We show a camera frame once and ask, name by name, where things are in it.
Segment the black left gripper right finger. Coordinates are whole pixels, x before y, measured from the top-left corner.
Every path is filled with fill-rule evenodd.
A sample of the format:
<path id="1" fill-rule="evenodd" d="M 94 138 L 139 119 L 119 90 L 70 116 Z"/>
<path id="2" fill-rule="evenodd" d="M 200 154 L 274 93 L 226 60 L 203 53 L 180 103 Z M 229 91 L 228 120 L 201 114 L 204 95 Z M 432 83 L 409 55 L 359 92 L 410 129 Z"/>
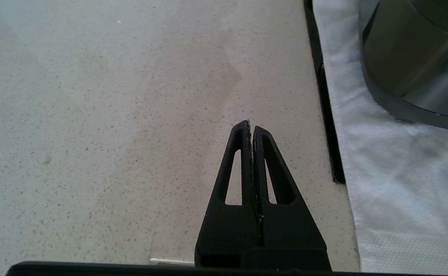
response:
<path id="1" fill-rule="evenodd" d="M 330 271 L 326 243 L 272 134 L 262 127 L 254 129 L 253 157 L 260 239 L 252 266 Z"/>

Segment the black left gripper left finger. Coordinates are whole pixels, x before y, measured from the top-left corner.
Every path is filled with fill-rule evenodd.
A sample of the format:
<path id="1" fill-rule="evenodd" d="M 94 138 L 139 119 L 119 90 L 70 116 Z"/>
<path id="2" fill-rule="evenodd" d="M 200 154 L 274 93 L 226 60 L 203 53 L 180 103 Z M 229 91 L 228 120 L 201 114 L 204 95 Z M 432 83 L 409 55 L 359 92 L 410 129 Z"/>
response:
<path id="1" fill-rule="evenodd" d="M 240 151 L 240 205 L 226 204 L 234 156 Z M 215 180 L 194 250 L 196 267 L 239 268 L 246 250 L 258 247 L 259 220 L 252 179 L 250 122 L 234 125 Z"/>

